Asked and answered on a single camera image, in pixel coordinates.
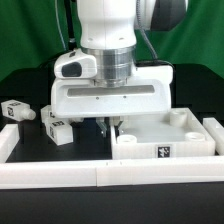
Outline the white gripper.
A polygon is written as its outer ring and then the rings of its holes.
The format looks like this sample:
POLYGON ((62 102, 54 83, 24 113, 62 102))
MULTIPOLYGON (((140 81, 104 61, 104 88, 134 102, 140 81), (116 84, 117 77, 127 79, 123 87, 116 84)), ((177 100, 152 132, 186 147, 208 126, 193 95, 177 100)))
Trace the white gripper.
POLYGON ((104 117, 120 128, 127 115, 155 114, 171 108, 173 68, 154 62, 134 63, 133 50, 76 49, 54 65, 51 106, 59 118, 97 118, 103 136, 104 117))

